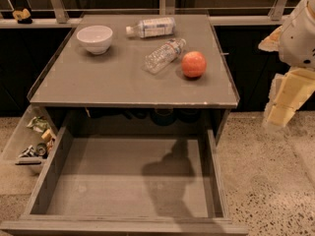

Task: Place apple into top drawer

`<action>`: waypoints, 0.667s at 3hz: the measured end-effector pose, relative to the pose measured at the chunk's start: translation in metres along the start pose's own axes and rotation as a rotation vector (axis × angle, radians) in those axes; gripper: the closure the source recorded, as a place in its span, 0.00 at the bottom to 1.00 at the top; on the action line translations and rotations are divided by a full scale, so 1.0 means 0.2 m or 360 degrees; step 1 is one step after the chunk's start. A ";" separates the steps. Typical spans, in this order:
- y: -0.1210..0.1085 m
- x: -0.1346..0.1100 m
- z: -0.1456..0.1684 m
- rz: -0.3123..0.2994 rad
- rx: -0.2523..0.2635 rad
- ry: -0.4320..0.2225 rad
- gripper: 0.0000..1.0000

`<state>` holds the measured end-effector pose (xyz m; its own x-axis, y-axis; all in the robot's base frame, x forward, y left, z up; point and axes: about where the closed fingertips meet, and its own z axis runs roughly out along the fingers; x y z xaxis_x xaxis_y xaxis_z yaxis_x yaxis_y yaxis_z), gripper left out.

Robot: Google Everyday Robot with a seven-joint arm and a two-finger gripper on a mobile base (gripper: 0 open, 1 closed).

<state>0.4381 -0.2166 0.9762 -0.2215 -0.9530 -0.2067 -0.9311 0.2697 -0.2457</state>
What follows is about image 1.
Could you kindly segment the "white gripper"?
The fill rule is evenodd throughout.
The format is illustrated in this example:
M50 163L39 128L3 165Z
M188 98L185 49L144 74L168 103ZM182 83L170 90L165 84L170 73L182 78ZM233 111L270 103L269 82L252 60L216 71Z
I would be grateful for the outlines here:
M315 68L315 0L301 0L283 26L265 37L258 48L279 51L280 59L291 66L273 78L264 111L266 128L284 128L315 92L315 70L311 69Z

